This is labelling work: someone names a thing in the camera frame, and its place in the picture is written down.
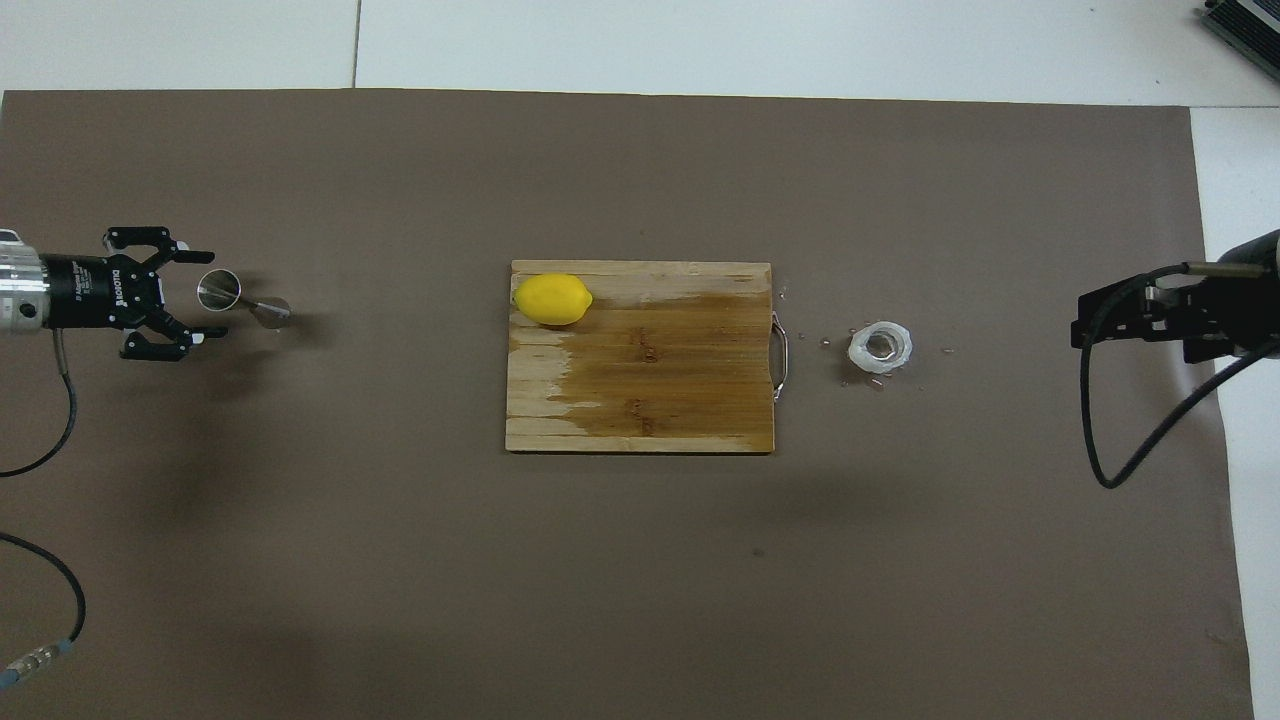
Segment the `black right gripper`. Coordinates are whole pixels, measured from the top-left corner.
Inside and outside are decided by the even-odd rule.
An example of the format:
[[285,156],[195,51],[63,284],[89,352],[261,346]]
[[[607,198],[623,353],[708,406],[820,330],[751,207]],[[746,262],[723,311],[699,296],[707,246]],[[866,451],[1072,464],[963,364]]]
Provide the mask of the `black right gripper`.
[[1187,263],[1183,275],[1199,282],[1157,300],[1153,319],[1146,291],[1149,281],[1121,281],[1080,295],[1070,324],[1070,346],[1084,348],[1114,340],[1180,341],[1183,361],[1199,364],[1239,357],[1277,338],[1277,231],[1226,251],[1219,260]]

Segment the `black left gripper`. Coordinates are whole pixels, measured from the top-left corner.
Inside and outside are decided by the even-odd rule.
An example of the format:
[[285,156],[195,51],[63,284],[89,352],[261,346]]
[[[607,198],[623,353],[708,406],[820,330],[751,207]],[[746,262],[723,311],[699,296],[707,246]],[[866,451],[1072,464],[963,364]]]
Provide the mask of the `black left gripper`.
[[[225,325],[189,327],[174,318],[163,300],[159,270],[170,263],[207,265],[216,255],[191,250],[166,227],[110,227],[104,234],[110,256],[42,254],[47,286],[49,329],[115,328],[123,333],[119,357],[177,363],[206,340],[227,337]],[[148,247],[142,261],[127,249]]]

